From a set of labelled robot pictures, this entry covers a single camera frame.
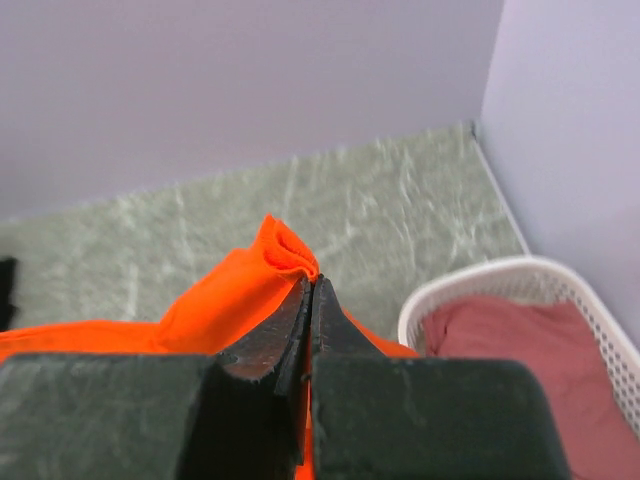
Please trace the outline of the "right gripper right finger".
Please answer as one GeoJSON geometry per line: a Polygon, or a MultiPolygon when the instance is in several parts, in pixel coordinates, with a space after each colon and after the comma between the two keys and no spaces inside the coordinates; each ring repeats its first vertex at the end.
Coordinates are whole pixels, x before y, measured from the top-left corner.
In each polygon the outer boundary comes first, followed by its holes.
{"type": "Polygon", "coordinates": [[[311,313],[317,479],[567,479],[533,373],[509,360],[385,354],[320,277],[311,313]]]}

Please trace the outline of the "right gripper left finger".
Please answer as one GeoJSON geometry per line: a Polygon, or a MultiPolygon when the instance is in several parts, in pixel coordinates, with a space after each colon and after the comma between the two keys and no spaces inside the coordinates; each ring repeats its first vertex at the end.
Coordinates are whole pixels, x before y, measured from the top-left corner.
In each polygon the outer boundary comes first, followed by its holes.
{"type": "Polygon", "coordinates": [[[311,285],[214,355],[25,353],[1,367],[5,479],[290,479],[311,285]]]}

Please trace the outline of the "orange t-shirt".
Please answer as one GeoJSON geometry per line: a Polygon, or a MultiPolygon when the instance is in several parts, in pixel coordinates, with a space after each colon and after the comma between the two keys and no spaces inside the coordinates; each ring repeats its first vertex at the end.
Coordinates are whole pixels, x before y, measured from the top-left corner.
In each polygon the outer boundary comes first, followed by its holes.
{"type": "MultiPolygon", "coordinates": [[[[6,331],[1,336],[1,367],[9,357],[25,353],[214,355],[266,320],[298,281],[307,280],[311,309],[301,375],[306,394],[304,457],[290,479],[317,479],[309,401],[312,300],[320,277],[306,245],[282,221],[266,217],[250,247],[232,251],[179,297],[161,321],[88,320],[6,331]]],[[[348,319],[385,354],[416,358],[408,348],[348,319]]]]}

